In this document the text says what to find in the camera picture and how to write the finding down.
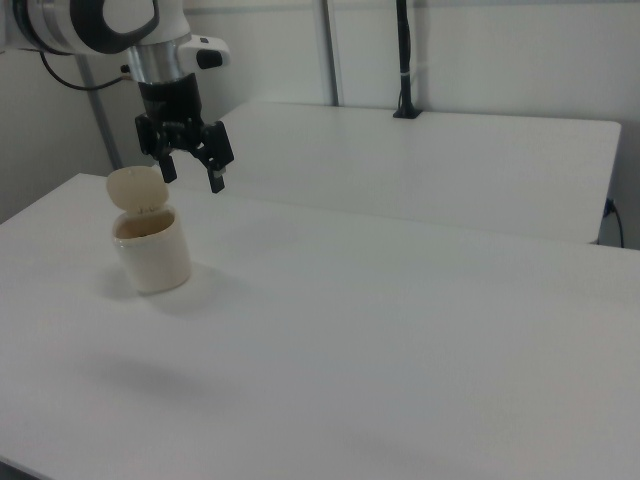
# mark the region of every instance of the black cable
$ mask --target black cable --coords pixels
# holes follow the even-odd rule
[[[409,61],[411,61],[411,28],[407,24],[407,50],[409,51]],[[398,110],[402,107],[402,89],[400,89],[400,95],[398,96]]]
[[[73,90],[80,90],[81,92],[95,92],[97,90],[102,90],[104,88],[115,85],[116,83],[119,83],[122,80],[124,80],[123,77],[119,77],[111,80],[110,82],[103,83],[102,85],[96,85],[94,87],[81,87],[79,85],[74,85],[73,83],[69,83],[66,80],[60,78],[58,74],[53,71],[53,69],[51,68],[51,65],[49,65],[49,62],[47,62],[47,57],[45,57],[44,52],[40,52],[40,58],[42,59],[42,64],[44,65],[44,68],[47,69],[47,72],[49,72],[53,78],[55,78],[58,82],[60,82],[65,87],[71,88]]]
[[[624,248],[624,232],[622,231],[622,220],[620,219],[618,207],[614,204],[611,211],[616,214],[616,219],[618,220],[618,229],[620,230],[620,248]]]

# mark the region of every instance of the cable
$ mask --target cable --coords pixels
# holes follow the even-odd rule
[[[102,90],[104,88],[107,88],[107,87],[110,87],[112,85],[115,85],[116,83],[119,83],[122,80],[124,80],[123,77],[119,77],[119,78],[115,78],[115,79],[111,80],[110,82],[103,83],[102,85],[96,85],[94,87],[81,87],[79,85],[74,85],[74,84],[69,83],[66,80],[63,80],[62,78],[60,78],[58,76],[58,74],[53,71],[53,69],[51,68],[51,65],[49,65],[49,62],[47,61],[47,57],[45,57],[45,55],[44,55],[44,52],[40,52],[40,58],[42,59],[42,64],[44,65],[44,68],[47,69],[47,72],[49,72],[49,74],[51,74],[51,76],[53,78],[55,78],[58,82],[60,82],[65,87],[71,88],[73,90],[79,90],[81,92],[95,92],[97,90]]]
[[[620,248],[624,248],[624,232],[622,230],[622,219],[620,218],[620,212],[618,212],[618,207],[616,207],[615,204],[613,205],[611,211],[616,214],[616,219],[618,220],[618,229],[620,230]]]

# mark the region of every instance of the pole base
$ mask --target pole base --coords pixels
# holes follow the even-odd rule
[[[409,107],[407,108],[405,108],[403,105],[399,110],[396,110],[396,113],[393,114],[393,118],[406,118],[409,120],[413,120],[414,118],[417,118],[421,113],[422,110],[414,108],[413,105],[409,105]]]

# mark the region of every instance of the black pole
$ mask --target black pole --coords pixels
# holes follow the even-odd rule
[[[398,10],[398,45],[400,46],[400,108],[393,114],[395,118],[414,119],[422,110],[414,108],[411,103],[411,34],[409,33],[409,16],[407,0],[396,0]]]

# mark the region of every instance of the white cup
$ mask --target white cup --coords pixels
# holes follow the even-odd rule
[[[175,288],[191,275],[191,261],[178,212],[166,205],[162,177],[148,167],[112,173],[107,190],[126,213],[113,224],[112,237],[127,277],[141,293]]]

